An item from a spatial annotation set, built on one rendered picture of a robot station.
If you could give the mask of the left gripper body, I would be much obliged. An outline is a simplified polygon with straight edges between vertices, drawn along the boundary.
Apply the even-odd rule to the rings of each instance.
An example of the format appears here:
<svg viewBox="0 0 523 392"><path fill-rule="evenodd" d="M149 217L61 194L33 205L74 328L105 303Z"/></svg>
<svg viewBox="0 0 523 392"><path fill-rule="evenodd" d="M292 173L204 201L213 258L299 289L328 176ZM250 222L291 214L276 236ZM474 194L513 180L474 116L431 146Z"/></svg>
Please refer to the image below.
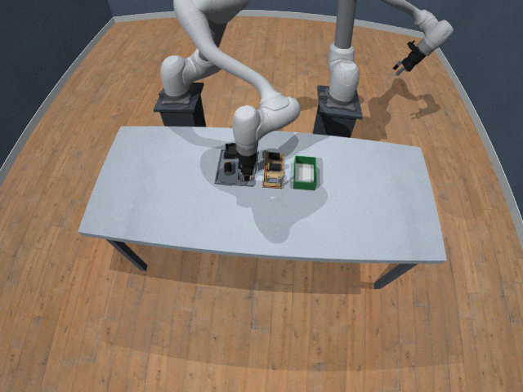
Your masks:
<svg viewBox="0 0 523 392"><path fill-rule="evenodd" d="M407 45L412 50L408 57L404 58L401 63L409 72L426 56L429 56L434 50L422 39L417 47L413 44L415 41L409 42Z"/></svg>

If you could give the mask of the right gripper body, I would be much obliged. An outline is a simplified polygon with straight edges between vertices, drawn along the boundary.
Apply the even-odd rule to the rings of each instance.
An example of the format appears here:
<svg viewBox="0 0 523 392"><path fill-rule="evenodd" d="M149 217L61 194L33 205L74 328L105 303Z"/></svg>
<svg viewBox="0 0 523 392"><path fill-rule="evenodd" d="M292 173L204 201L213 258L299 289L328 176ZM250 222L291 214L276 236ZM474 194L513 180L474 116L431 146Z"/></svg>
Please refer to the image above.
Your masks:
<svg viewBox="0 0 523 392"><path fill-rule="evenodd" d="M257 147L258 142L251 148L240 147L236 142L226 144L225 155L231 158L239 158L239 162L242 164L242 174L251 176L253 174L253 165L257 161Z"/></svg>

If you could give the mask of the green open box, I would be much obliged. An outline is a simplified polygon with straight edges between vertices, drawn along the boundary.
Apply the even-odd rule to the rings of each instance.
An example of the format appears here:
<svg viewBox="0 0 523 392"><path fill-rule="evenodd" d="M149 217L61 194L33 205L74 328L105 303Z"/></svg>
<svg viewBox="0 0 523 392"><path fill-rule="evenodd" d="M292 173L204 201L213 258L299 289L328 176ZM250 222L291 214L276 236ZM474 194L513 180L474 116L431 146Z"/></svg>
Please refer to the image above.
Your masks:
<svg viewBox="0 0 523 392"><path fill-rule="evenodd" d="M316 157L295 155L293 189L315 190L316 185Z"/></svg>

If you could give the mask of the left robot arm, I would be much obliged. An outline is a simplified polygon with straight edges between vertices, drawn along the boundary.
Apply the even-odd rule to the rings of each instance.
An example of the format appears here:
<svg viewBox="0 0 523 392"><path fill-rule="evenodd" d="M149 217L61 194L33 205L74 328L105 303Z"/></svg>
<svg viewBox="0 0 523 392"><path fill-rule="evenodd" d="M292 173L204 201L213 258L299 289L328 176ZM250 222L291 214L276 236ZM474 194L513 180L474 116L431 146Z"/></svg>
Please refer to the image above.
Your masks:
<svg viewBox="0 0 523 392"><path fill-rule="evenodd" d="M429 11L421 11L405 0L381 1L412 16L414 24L425 34L424 41L433 50L443 45L454 31L447 20L438 21ZM351 45L356 2L338 0L335 41L330 45L328 53L331 80L329 88L320 93L320 98L327 99L328 109L355 112L353 97L360 79L360 71L354 63L355 48Z"/></svg>

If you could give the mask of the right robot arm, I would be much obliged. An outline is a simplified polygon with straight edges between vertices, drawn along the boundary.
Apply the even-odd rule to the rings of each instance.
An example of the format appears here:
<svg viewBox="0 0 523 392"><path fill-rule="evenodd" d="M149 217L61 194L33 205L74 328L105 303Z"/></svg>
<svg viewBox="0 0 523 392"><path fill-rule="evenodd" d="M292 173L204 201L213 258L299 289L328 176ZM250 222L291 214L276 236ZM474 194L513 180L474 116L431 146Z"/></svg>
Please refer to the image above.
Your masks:
<svg viewBox="0 0 523 392"><path fill-rule="evenodd" d="M173 0L181 27L198 49L188 58L169 56L163 61L164 90L159 91L159 96L164 96L162 105L189 105L195 89L191 84L221 69L253 85L261 95L260 109L244 105L233 117L233 135L243 148L251 148L266 134L286 127L301 112L296 99L278 93L259 73L219 49L227 22L249 1Z"/></svg>

